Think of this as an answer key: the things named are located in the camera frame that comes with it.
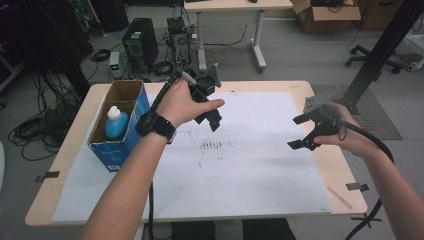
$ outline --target person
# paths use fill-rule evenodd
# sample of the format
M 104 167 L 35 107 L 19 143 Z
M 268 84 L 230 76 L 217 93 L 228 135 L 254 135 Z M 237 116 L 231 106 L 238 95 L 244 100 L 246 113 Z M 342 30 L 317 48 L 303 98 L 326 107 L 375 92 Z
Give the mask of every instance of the person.
M 157 113 L 178 128 L 224 103 L 223 99 L 196 103 L 190 97 L 188 83 L 178 80 L 165 94 Z M 333 103 L 330 106 L 336 108 L 345 121 L 358 126 L 345 107 Z M 375 182 L 395 236 L 398 239 L 424 239 L 423 199 L 376 145 L 356 132 L 345 131 L 347 135 L 343 141 L 334 135 L 316 137 L 314 142 L 335 144 L 361 157 Z M 93 210 L 83 240 L 134 238 L 166 143 L 166 137 L 154 132 L 140 140 Z

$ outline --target black pole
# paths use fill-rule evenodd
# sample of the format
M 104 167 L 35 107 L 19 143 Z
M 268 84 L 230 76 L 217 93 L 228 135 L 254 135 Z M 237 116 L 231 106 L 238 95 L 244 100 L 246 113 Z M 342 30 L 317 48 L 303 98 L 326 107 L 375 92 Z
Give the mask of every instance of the black pole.
M 343 97 L 336 102 L 345 105 L 351 112 L 356 112 L 356 104 L 359 99 L 423 11 L 423 0 L 405 0 L 403 2 Z

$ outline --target wooden table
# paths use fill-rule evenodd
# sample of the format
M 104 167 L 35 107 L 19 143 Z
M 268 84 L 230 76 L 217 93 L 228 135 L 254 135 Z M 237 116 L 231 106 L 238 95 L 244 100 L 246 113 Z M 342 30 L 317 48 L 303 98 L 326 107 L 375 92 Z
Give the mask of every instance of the wooden table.
M 293 5 L 290 0 L 258 0 L 257 3 L 251 3 L 248 0 L 210 0 L 185 3 L 184 8 L 189 12 L 197 13 L 197 31 L 198 31 L 198 59 L 199 70 L 206 71 L 206 59 L 204 39 L 202 34 L 203 20 L 206 18 L 215 18 L 216 22 L 223 24 L 232 23 L 237 20 L 240 23 L 247 24 L 250 22 L 251 16 L 244 15 L 244 13 L 257 12 L 254 15 L 254 22 L 256 23 L 255 37 L 252 39 L 252 47 L 258 61 L 259 71 L 266 68 L 266 62 L 263 57 L 261 48 L 259 47 L 259 39 L 262 30 L 262 20 L 264 11 L 270 9 L 288 9 Z
M 145 84 L 146 92 L 159 92 L 162 83 Z M 102 97 L 107 93 L 110 84 L 96 84 L 91 87 L 79 110 L 71 129 L 53 162 L 50 172 L 60 171 L 57 178 L 46 178 L 37 194 L 25 222 L 30 226 L 52 226 L 52 216 L 61 196 L 62 188 L 79 152 L 81 143 L 95 117 Z M 288 91 L 292 94 L 298 113 L 301 114 L 305 98 L 313 96 L 313 91 L 306 81 L 249 81 L 223 82 L 217 92 L 239 91 Z M 313 129 L 313 123 L 302 124 L 306 133 Z M 321 146 L 314 152 L 316 163 L 327 189 L 332 206 L 331 214 L 361 214 L 366 212 L 367 205 L 360 190 L 349 191 L 347 183 L 356 182 L 339 147 Z

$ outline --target black watch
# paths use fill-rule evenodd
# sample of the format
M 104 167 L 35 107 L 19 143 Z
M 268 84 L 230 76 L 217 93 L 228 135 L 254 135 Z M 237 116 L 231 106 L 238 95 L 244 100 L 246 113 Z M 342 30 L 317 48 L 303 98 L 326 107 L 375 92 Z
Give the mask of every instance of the black watch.
M 146 136 L 149 132 L 156 132 L 168 138 L 168 144 L 172 143 L 177 133 L 171 122 L 157 114 L 156 111 L 148 111 L 143 114 L 140 119 L 138 119 L 135 130 L 142 137 Z

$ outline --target white paper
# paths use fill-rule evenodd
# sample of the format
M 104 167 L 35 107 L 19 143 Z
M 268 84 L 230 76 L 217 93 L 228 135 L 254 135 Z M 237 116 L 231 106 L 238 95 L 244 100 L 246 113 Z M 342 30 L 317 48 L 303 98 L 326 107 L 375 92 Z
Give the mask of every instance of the white paper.
M 207 120 L 191 121 L 177 130 L 153 181 L 155 221 L 331 212 L 311 152 L 287 145 L 305 137 L 292 120 L 297 112 L 290 93 L 227 92 L 209 98 L 226 101 L 219 109 L 221 126 L 212 132 Z M 85 140 L 52 221 L 87 221 L 114 175 Z

